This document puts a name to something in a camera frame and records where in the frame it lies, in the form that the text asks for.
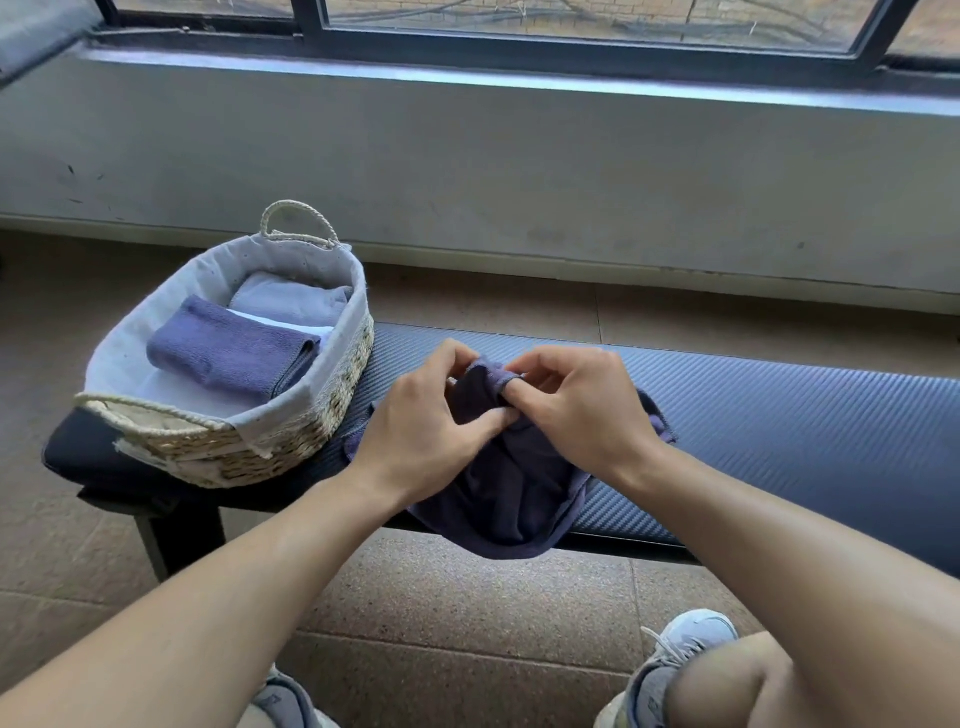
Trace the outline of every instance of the forearm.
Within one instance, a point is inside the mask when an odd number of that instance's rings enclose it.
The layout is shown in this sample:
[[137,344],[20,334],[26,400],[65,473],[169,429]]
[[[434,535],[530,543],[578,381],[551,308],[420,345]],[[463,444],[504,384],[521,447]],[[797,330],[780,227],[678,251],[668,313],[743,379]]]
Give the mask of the forearm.
[[0,698],[0,724],[233,728],[300,616],[399,504],[348,469]]
[[919,721],[952,701],[960,583],[678,450],[657,447],[642,460],[624,493],[744,602],[846,717],[910,706]]

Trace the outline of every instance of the bench leg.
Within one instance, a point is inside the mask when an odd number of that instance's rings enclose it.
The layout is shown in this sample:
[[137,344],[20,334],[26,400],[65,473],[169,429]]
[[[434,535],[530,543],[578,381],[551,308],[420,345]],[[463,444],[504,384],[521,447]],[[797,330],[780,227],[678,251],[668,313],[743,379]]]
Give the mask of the bench leg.
[[166,581],[227,542],[220,509],[205,503],[182,501],[165,516],[136,516],[136,526],[159,581]]

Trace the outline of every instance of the white wall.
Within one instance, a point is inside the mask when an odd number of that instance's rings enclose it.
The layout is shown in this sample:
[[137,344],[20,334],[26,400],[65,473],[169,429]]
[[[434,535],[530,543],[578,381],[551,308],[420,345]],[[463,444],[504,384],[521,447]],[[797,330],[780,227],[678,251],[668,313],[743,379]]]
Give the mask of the white wall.
[[960,293],[958,118],[79,58],[0,94],[0,214],[285,197],[347,240]]

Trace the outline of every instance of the navy towel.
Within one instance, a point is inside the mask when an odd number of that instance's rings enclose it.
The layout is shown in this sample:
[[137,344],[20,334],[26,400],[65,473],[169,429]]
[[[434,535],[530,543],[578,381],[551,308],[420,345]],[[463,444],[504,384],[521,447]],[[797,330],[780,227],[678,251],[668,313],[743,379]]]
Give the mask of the navy towel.
[[147,342],[150,363],[204,389],[265,404],[306,374],[320,337],[271,327],[190,296]]
[[244,281],[229,307],[284,324],[335,327],[351,295],[348,285],[327,290],[260,271]]
[[[517,375],[478,359],[448,395],[460,425],[504,406],[500,394]],[[656,404],[637,391],[662,440],[676,438]],[[353,459],[363,430],[350,434],[344,451]],[[413,505],[420,522],[458,546],[488,559],[529,559],[556,545],[587,500],[589,475],[568,463],[526,417],[487,443],[456,479]]]

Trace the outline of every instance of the hand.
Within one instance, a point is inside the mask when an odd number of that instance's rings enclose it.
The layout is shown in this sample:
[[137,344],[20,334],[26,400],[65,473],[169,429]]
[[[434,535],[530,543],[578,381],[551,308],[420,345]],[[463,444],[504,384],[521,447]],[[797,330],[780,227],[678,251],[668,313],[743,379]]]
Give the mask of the hand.
[[542,346],[506,367],[523,374],[503,391],[557,451],[614,488],[636,484],[645,457],[662,451],[619,355]]
[[367,425],[350,467],[396,497],[397,510],[439,493],[519,417],[516,410],[500,407],[466,425],[453,422],[447,380],[463,376],[478,356],[447,339],[423,366],[394,382]]

